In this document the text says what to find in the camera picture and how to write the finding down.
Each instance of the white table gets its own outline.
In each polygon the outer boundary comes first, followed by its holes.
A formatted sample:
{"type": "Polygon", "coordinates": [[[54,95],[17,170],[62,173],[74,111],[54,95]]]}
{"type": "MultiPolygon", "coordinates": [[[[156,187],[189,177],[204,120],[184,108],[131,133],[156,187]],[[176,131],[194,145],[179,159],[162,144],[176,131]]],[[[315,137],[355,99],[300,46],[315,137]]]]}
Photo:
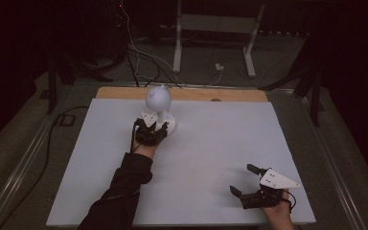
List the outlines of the white table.
{"type": "MultiPolygon", "coordinates": [[[[144,100],[92,101],[47,225],[82,221],[129,150],[133,122],[144,107],[144,100]]],[[[259,189],[260,177],[246,164],[301,182],[271,103],[173,101],[171,113],[177,127],[157,150],[135,226],[266,223],[259,209],[243,210],[229,191],[230,185],[246,193],[259,189]]],[[[292,220],[315,222],[304,188],[289,191],[297,198],[292,220]]]]}

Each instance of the wrist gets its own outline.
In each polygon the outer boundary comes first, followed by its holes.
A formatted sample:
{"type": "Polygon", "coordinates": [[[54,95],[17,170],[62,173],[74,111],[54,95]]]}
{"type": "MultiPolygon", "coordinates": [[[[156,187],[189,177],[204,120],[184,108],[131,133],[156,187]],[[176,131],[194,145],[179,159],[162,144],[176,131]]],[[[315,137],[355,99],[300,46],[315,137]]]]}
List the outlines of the wrist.
{"type": "Polygon", "coordinates": [[[155,154],[155,148],[152,147],[146,147],[146,146],[139,146],[133,151],[134,154],[141,154],[144,155],[150,159],[153,159],[153,156],[155,154]]]}

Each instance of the black cable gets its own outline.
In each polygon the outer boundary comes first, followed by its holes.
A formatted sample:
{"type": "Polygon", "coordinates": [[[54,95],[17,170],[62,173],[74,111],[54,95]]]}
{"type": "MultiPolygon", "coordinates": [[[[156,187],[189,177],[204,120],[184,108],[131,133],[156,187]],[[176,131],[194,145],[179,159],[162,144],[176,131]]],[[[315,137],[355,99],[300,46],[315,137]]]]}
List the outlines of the black cable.
{"type": "Polygon", "coordinates": [[[54,127],[58,124],[59,119],[61,117],[63,117],[64,115],[66,115],[67,112],[69,112],[71,110],[74,110],[74,109],[77,109],[77,108],[88,108],[88,106],[76,106],[76,107],[70,108],[70,109],[66,110],[65,112],[62,112],[62,113],[58,114],[56,119],[53,121],[52,125],[50,126],[50,130],[49,130],[49,134],[48,134],[47,147],[46,147],[46,158],[45,158],[45,161],[44,161],[43,169],[41,170],[37,180],[34,182],[34,184],[29,189],[29,191],[25,195],[23,195],[23,197],[19,200],[19,202],[17,202],[17,204],[11,209],[11,211],[8,213],[8,215],[2,220],[2,222],[0,224],[0,229],[2,229],[2,227],[5,225],[5,223],[11,218],[13,213],[26,200],[26,198],[29,196],[29,194],[33,191],[35,186],[40,181],[43,174],[46,172],[46,169],[47,169],[47,166],[49,165],[49,160],[50,160],[50,146],[51,146],[52,132],[53,132],[54,127]]]}
{"type": "Polygon", "coordinates": [[[276,65],[280,64],[281,62],[283,62],[284,60],[288,59],[292,54],[294,54],[294,52],[297,50],[298,47],[300,47],[305,39],[303,39],[302,41],[300,41],[298,43],[298,45],[296,45],[291,52],[286,55],[285,57],[282,57],[281,59],[279,59],[277,62],[275,62],[273,65],[270,66],[270,68],[268,68],[268,70],[264,73],[264,76],[262,77],[260,83],[257,84],[258,87],[261,87],[262,84],[265,82],[265,78],[267,77],[267,74],[274,69],[274,67],[276,67],[276,65]]]}
{"type": "Polygon", "coordinates": [[[156,65],[156,66],[158,66],[158,68],[160,68],[160,70],[161,70],[161,72],[163,72],[163,74],[166,76],[166,78],[171,82],[171,83],[173,83],[173,84],[175,84],[175,86],[177,86],[178,88],[181,88],[181,86],[179,86],[178,84],[177,84],[177,82],[175,82],[174,80],[172,80],[172,78],[170,78],[169,77],[169,75],[166,73],[166,71],[151,57],[151,56],[149,56],[148,54],[145,54],[145,53],[143,53],[143,52],[140,52],[140,51],[137,51],[137,50],[130,50],[131,52],[136,52],[136,53],[138,53],[139,55],[142,55],[142,56],[145,56],[145,57],[147,57],[147,58],[149,58],[149,59],[151,59],[151,61],[156,65]]]}
{"type": "MultiPolygon", "coordinates": [[[[128,48],[127,55],[130,55],[129,51],[130,51],[130,52],[136,52],[136,51],[131,50],[130,48],[128,48]]],[[[150,84],[152,81],[156,81],[156,80],[160,77],[160,68],[161,68],[161,66],[160,66],[159,64],[157,64],[157,62],[156,62],[153,58],[151,58],[150,56],[147,56],[147,55],[145,55],[145,54],[140,54],[140,55],[145,56],[145,57],[143,58],[144,60],[149,61],[149,62],[152,62],[152,63],[157,67],[157,75],[156,75],[156,77],[152,78],[152,80],[149,80],[149,81],[148,81],[148,83],[145,85],[145,87],[146,87],[146,86],[148,86],[148,84],[150,84]]]]}
{"type": "Polygon", "coordinates": [[[297,199],[295,198],[295,196],[292,194],[292,193],[290,193],[289,191],[286,191],[286,190],[283,190],[283,192],[286,192],[286,193],[288,193],[293,199],[294,199],[294,204],[292,204],[291,205],[291,207],[290,207],[290,209],[293,209],[294,208],[294,206],[297,204],[297,199]]]}
{"type": "Polygon", "coordinates": [[[133,65],[132,65],[132,61],[131,61],[130,56],[129,56],[129,53],[127,53],[126,57],[127,57],[127,61],[128,61],[128,63],[129,63],[130,70],[131,70],[131,72],[132,72],[132,75],[133,75],[134,81],[136,82],[136,86],[137,86],[137,87],[140,87],[140,85],[139,85],[139,81],[137,80],[137,77],[136,77],[136,74],[135,74],[135,71],[134,71],[134,68],[133,68],[133,65]]]}

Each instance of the black jacket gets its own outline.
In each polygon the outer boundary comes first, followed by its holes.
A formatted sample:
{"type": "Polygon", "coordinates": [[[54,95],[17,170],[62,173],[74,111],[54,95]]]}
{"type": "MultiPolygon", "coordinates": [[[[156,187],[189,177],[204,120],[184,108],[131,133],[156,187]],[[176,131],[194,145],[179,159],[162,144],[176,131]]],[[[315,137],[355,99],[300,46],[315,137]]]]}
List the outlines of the black jacket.
{"type": "Polygon", "coordinates": [[[133,223],[140,185],[151,181],[151,164],[152,160],[144,155],[126,153],[110,188],[92,204],[78,229],[128,229],[133,223]]]}

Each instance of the white sphere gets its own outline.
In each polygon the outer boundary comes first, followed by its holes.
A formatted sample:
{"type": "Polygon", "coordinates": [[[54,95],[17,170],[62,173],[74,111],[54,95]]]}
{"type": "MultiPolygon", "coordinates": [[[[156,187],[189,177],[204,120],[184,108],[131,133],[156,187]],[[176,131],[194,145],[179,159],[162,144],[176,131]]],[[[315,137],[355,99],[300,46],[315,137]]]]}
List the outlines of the white sphere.
{"type": "Polygon", "coordinates": [[[172,105],[172,95],[166,86],[152,88],[146,96],[146,107],[154,112],[169,110],[172,105]]]}

